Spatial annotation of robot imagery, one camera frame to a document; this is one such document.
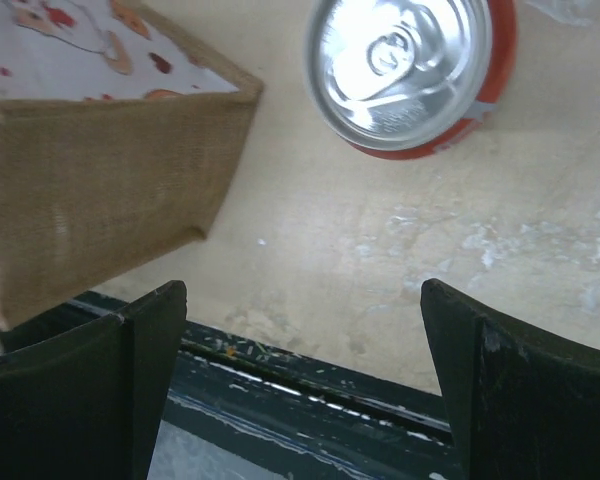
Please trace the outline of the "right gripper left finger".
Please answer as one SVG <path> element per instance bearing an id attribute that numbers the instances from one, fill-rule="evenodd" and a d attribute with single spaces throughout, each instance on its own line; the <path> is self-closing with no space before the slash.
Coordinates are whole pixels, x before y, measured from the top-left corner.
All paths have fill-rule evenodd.
<path id="1" fill-rule="evenodd" d="M 186 324 L 170 281 L 0 356 L 0 479 L 144 479 Z"/>

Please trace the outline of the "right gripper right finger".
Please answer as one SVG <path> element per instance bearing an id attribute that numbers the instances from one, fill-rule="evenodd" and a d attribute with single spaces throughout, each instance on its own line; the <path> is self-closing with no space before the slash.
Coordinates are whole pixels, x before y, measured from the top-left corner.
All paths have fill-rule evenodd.
<path id="1" fill-rule="evenodd" d="M 438 280 L 421 312 L 468 479 L 600 479 L 600 350 Z"/>

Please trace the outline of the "patterned canvas tote bag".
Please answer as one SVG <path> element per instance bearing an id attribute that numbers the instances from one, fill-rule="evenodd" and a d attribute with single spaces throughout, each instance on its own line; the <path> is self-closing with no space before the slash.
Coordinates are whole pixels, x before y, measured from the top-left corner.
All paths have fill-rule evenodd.
<path id="1" fill-rule="evenodd" d="M 208 234 L 263 89 L 138 1 L 0 1 L 0 329 Z"/>

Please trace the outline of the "red soda can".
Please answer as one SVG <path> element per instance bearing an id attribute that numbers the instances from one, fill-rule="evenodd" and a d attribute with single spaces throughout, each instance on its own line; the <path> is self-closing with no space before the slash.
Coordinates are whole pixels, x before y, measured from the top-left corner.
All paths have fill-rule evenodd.
<path id="1" fill-rule="evenodd" d="M 417 159 L 484 123 L 511 77 L 517 40 L 511 1 L 319 1 L 306 86 L 354 148 Z"/>

